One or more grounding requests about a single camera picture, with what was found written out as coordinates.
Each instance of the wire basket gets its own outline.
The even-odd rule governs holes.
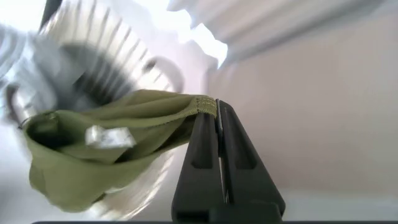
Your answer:
[[[78,87],[99,105],[138,89],[182,91],[178,74],[167,74],[133,29],[96,1],[64,1],[43,26],[49,36],[86,68]],[[96,218],[128,220],[144,209],[158,191],[174,157],[158,157],[127,187],[106,194],[90,211]]]

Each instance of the white tag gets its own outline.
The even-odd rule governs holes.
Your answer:
[[[100,126],[92,126],[86,130],[86,145],[98,149],[114,147],[133,147],[136,141],[128,128],[104,129]]]

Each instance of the beige wall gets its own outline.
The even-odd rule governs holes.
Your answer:
[[[398,194],[398,16],[314,34],[208,77],[278,187]]]

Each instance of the green garment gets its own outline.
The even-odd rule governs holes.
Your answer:
[[[140,90],[100,108],[50,111],[24,126],[33,157],[30,184],[64,211],[89,208],[112,188],[131,183],[163,152],[189,141],[195,115],[216,116],[215,100],[201,95]],[[97,149],[85,131],[127,127],[132,148]]]

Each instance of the olive green fabric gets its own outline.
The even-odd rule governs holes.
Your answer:
[[[107,190],[132,182],[160,154],[188,142],[197,113],[216,116],[214,99],[141,90],[84,113],[34,116],[23,128],[33,157],[30,184],[64,211],[86,210]],[[86,146],[85,131],[93,125],[127,127],[136,145]]]

